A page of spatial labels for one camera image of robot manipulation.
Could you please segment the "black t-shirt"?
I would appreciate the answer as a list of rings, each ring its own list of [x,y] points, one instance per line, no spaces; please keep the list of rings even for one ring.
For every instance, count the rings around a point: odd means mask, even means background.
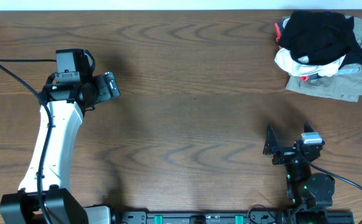
[[[327,65],[343,57],[341,66],[362,65],[362,48],[353,29],[354,17],[337,12],[294,11],[278,45],[290,51],[298,62],[308,57],[308,65]]]

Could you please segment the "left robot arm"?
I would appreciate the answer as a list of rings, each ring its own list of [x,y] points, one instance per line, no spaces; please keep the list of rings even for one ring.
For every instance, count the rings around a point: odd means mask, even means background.
[[[88,50],[57,50],[57,70],[36,92],[13,77],[40,103],[40,128],[29,168],[18,191],[5,194],[0,213],[5,223],[111,223],[109,206],[83,207],[70,193],[75,140],[86,111],[120,96],[112,72],[93,75]]]

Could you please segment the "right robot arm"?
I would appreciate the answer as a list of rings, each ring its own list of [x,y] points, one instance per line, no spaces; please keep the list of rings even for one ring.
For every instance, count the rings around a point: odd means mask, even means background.
[[[277,212],[275,223],[328,223],[326,209],[333,205],[335,180],[324,173],[312,173],[312,161],[320,157],[324,140],[308,124],[293,146],[281,146],[271,125],[267,126],[263,154],[273,165],[286,170],[287,197],[293,206]]]

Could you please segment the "olive khaki garment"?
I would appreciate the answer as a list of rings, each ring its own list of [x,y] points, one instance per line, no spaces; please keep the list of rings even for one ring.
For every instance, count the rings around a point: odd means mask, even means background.
[[[283,21],[284,28],[289,18]],[[362,48],[362,19],[355,17],[354,19],[355,27],[353,32],[358,44]],[[351,102],[357,102],[359,97],[362,96],[362,72],[351,75],[334,74],[330,77],[321,77],[317,74],[305,77],[295,77],[290,74],[289,76],[286,89],[290,91]]]

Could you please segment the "white printed t-shirt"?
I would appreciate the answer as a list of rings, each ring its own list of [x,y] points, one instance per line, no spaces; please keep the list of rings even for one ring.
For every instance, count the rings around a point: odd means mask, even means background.
[[[339,59],[325,65],[308,65],[307,56],[302,57],[304,63],[296,62],[292,59],[289,50],[280,49],[274,58],[274,62],[291,76],[305,77],[317,74],[321,77],[330,77],[339,71],[339,67],[341,66],[345,57],[346,56],[344,55]]]

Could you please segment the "light blue garment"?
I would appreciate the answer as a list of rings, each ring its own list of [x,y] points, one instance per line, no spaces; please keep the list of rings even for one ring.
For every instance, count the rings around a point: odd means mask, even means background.
[[[362,65],[358,63],[343,66],[336,75],[351,75],[362,72]]]

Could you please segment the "red and grey garment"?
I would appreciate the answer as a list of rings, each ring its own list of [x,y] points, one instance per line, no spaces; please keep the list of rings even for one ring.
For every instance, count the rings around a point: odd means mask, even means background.
[[[274,24],[275,33],[276,33],[276,42],[278,42],[284,32],[283,22],[276,22]]]

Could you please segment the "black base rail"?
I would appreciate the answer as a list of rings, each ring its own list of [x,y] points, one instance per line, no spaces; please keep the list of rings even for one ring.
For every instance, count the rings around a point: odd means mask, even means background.
[[[114,212],[114,224],[354,224],[351,212],[298,212],[253,209],[242,213]]]

